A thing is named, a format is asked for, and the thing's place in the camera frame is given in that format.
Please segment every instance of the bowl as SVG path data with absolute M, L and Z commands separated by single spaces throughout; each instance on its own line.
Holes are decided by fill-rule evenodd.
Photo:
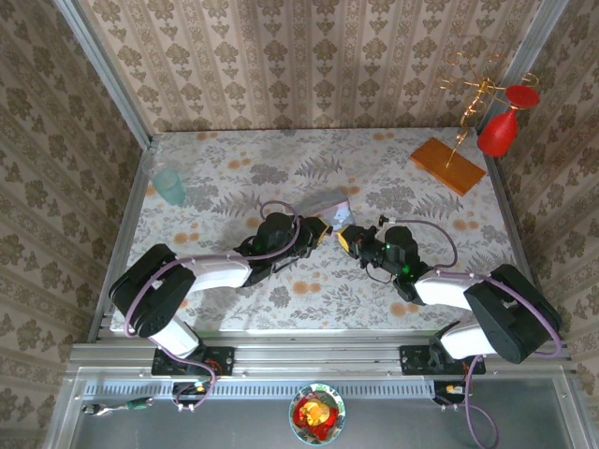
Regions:
M 327 438 L 323 441 L 320 441 L 314 436 L 307 428 L 296 426 L 293 422 L 293 413 L 295 413 L 296 406 L 298 403 L 308 396 L 310 393 L 314 393 L 320 401 L 329 407 L 334 407 L 338 411 L 337 419 L 335 420 L 335 424 L 330 428 L 329 434 Z M 345 425 L 345 404 L 343 403 L 343 399 L 337 393 L 332 386 L 326 384 L 309 384 L 301 388 L 298 394 L 293 398 L 291 404 L 289 405 L 289 424 L 291 425 L 291 429 L 296 436 L 305 442 L 306 444 L 310 444 L 313 446 L 322 446 L 323 444 L 329 444 L 334 441 L 341 431 L 343 430 L 343 426 Z

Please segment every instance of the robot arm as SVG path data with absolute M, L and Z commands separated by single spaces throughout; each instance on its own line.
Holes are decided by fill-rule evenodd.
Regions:
M 271 213 L 255 236 L 234 249 L 239 257 L 208 256 L 169 269 L 143 296 L 131 326 L 140 337 L 152 339 L 176 356 L 186 358 L 201 353 L 201 339 L 175 316 L 185 297 L 198 290 L 255 285 L 299 258 L 309 257 L 332 228 L 319 218 L 300 216 L 294 244 L 269 257 L 287 246 L 296 230 L 293 217 Z M 145 253 L 110 289 L 110 298 L 119 311 L 125 315 L 145 283 L 161 267 L 178 258 L 165 244 L 154 245 Z
M 386 221 L 381 217 L 379 225 Z M 498 354 L 512 363 L 522 362 L 548 340 L 548 332 L 525 307 L 490 280 L 479 277 L 440 277 L 420 260 L 417 244 L 404 226 L 365 229 L 349 225 L 337 237 L 361 268 L 371 264 L 394 276 L 400 296 L 421 306 L 447 305 L 472 311 L 474 319 L 448 326 L 431 346 L 437 359 L 463 359 L 469 355 Z M 541 293 L 511 265 L 501 265 L 490 277 L 525 297 L 556 331 L 560 315 Z

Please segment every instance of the red object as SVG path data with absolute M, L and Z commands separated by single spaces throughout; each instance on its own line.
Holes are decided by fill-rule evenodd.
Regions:
M 505 89 L 510 103 L 521 109 L 531 108 L 539 102 L 539 94 L 528 86 L 515 85 Z M 498 115 L 489 122 L 478 136 L 478 148 L 489 156 L 503 156 L 516 138 L 518 124 L 516 109 L 510 108 L 505 114 Z
M 306 402 L 314 398 L 315 396 L 308 395 L 300 402 L 298 402 L 298 405 L 296 405 L 296 410 L 293 412 L 293 423 L 296 426 L 308 429 L 308 431 L 312 433 L 318 440 L 323 442 L 327 439 L 327 436 L 329 435 L 329 430 L 335 424 L 335 420 L 337 419 L 337 414 L 339 414 L 339 412 L 337 411 L 337 409 L 329 407 L 329 419 L 327 421 L 325 421 L 322 424 L 319 424 L 318 426 L 309 426 L 308 422 L 306 421 L 306 415 L 300 412 L 300 410 Z
M 540 98 L 539 94 L 528 86 L 509 86 L 505 89 L 505 96 L 517 108 L 532 108 Z
M 478 136 L 478 148 L 484 154 L 499 157 L 507 153 L 509 146 L 516 138 L 518 124 L 516 110 L 510 109 L 489 122 Z

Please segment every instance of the gold metal stand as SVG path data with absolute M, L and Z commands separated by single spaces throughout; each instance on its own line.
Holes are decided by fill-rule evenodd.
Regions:
M 503 56 L 493 54 L 488 57 L 482 75 L 476 74 L 472 61 L 460 51 L 449 55 L 446 58 L 446 63 L 450 66 L 456 66 L 460 63 L 460 60 L 466 61 L 468 70 L 474 75 L 473 80 L 456 78 L 444 70 L 436 81 L 437 86 L 443 90 L 453 89 L 459 83 L 476 88 L 474 95 L 467 97 L 465 100 L 466 110 L 460 119 L 461 130 L 456 137 L 456 144 L 453 148 L 449 148 L 436 138 L 431 138 L 413 152 L 410 159 L 415 162 L 417 167 L 428 171 L 458 195 L 464 196 L 485 176 L 483 169 L 457 154 L 458 147 L 470 134 L 471 127 L 468 122 L 476 114 L 487 109 L 487 101 L 483 99 L 485 95 L 490 95 L 492 99 L 500 101 L 510 108 L 513 108 L 513 106 L 497 97 L 497 92 L 504 91 L 506 88 L 497 86 L 491 78 L 493 74 L 495 76 L 499 75 L 507 66 L 507 61 Z M 538 78 L 531 73 L 526 73 L 521 78 L 532 85 L 538 83 Z

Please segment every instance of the screwdriver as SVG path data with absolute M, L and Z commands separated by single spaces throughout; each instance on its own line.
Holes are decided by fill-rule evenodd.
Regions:
M 85 414 L 91 416 L 102 416 L 113 410 L 143 410 L 153 406 L 153 398 L 137 398 L 127 401 L 125 404 L 108 406 L 106 404 L 84 405 L 81 409 Z

